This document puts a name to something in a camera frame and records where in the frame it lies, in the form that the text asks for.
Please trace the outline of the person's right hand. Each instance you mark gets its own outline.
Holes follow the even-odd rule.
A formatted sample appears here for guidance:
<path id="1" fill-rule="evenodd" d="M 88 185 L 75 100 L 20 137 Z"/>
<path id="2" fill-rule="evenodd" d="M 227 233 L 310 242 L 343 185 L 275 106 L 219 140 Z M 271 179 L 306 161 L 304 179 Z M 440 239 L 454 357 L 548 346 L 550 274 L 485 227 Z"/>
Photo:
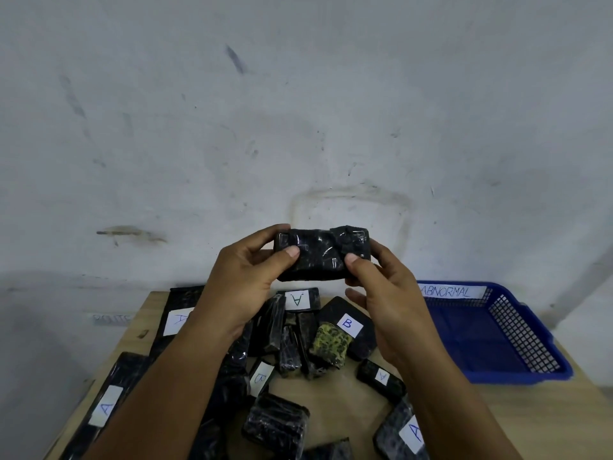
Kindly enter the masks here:
<path id="1" fill-rule="evenodd" d="M 437 352 L 441 342 L 412 272 L 391 250 L 370 240 L 371 255 L 384 275 L 377 286 L 348 286 L 349 301 L 366 309 L 374 326 L 383 358 L 400 370 Z"/>

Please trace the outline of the pile of black labelled packages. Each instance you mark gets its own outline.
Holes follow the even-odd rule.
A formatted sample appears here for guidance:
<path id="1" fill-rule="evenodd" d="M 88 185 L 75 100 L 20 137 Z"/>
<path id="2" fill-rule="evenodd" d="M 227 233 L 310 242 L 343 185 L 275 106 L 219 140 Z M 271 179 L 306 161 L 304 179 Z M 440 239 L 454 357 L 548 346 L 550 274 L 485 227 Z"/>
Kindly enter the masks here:
<path id="1" fill-rule="evenodd" d="M 248 371 L 247 347 L 253 338 L 249 323 L 226 355 L 213 391 L 212 409 L 201 417 L 192 436 L 189 460 L 300 460 L 305 446 L 328 447 L 315 458 L 375 458 L 372 438 L 397 402 L 390 402 L 359 381 L 359 365 L 326 370 L 316 379 L 305 379 L 300 370 L 299 332 L 286 323 L 283 341 L 293 345 L 297 368 L 279 376 L 276 356 L 253 360 Z M 159 359 L 154 345 L 149 356 L 124 351 L 111 366 L 96 397 L 73 430 L 59 460 L 82 460 L 125 399 L 153 363 Z"/>

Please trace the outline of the black shiny brick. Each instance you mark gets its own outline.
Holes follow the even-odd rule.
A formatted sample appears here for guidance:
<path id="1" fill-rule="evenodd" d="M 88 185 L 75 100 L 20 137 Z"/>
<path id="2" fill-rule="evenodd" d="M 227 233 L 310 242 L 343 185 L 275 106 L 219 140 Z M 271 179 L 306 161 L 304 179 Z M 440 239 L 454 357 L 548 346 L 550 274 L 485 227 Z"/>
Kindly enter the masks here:
<path id="1" fill-rule="evenodd" d="M 296 246 L 298 259 L 278 280 L 330 281 L 351 278 L 345 264 L 349 253 L 371 259 L 369 231 L 362 227 L 340 226 L 329 230 L 288 229 L 280 231 L 273 240 L 275 252 Z"/>

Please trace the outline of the yellow green patterned wrapped packet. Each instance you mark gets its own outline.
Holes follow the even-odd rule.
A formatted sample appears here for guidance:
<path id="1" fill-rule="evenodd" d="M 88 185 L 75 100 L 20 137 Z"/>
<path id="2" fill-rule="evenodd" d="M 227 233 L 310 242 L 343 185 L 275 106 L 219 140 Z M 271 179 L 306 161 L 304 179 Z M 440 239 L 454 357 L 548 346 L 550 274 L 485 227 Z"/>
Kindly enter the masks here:
<path id="1" fill-rule="evenodd" d="M 354 338 L 337 325 L 322 322 L 308 349 L 308 354 L 341 369 L 346 362 L 347 352 L 353 341 Z"/>

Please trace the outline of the person's left forearm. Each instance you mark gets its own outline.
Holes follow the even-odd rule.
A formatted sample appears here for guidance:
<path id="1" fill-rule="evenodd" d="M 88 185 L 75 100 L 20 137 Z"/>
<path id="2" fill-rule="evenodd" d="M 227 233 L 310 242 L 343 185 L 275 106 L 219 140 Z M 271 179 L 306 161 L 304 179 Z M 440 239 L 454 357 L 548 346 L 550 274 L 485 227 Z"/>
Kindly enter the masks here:
<path id="1" fill-rule="evenodd" d="M 221 363 L 245 324 L 192 313 L 83 460 L 187 460 Z"/>

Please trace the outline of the white paper basket label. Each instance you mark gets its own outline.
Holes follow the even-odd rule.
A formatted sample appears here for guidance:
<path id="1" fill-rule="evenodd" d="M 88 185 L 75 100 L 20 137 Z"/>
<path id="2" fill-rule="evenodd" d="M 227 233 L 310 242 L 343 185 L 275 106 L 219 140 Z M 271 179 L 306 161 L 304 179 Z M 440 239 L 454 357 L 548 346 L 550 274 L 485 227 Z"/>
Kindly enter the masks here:
<path id="1" fill-rule="evenodd" d="M 450 285 L 437 283 L 418 283 L 425 298 L 444 300 L 481 300 L 487 286 Z"/>

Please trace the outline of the person's left hand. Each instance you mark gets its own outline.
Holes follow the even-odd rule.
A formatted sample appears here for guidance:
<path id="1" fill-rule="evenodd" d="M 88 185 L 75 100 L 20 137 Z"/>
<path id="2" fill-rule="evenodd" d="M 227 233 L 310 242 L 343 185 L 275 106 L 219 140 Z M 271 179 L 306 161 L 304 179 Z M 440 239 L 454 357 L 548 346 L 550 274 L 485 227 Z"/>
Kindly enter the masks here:
<path id="1" fill-rule="evenodd" d="M 278 232 L 290 228 L 290 224 L 275 224 L 224 247 L 188 323 L 221 339 L 236 339 L 270 292 L 270 288 L 250 286 L 250 254 L 265 249 Z"/>

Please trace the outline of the blue plastic mesh basket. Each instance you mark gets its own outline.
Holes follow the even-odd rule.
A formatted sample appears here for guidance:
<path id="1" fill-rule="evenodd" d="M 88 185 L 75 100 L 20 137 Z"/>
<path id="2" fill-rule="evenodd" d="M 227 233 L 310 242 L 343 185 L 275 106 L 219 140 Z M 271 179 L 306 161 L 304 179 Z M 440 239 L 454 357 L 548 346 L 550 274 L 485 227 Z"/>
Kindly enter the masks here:
<path id="1" fill-rule="evenodd" d="M 536 385 L 566 381 L 574 371 L 554 337 L 527 305 L 491 282 L 418 283 L 487 286 L 481 300 L 425 298 L 450 357 L 474 384 Z"/>

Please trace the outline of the person's right forearm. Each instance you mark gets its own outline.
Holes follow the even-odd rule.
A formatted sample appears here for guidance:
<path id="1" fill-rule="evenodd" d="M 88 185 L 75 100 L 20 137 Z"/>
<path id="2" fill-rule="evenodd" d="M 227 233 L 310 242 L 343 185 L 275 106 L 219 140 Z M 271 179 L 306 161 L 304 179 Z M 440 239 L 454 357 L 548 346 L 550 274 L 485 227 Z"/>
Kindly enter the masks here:
<path id="1" fill-rule="evenodd" d="M 405 383 L 430 460 L 523 460 L 442 343 L 379 348 Z"/>

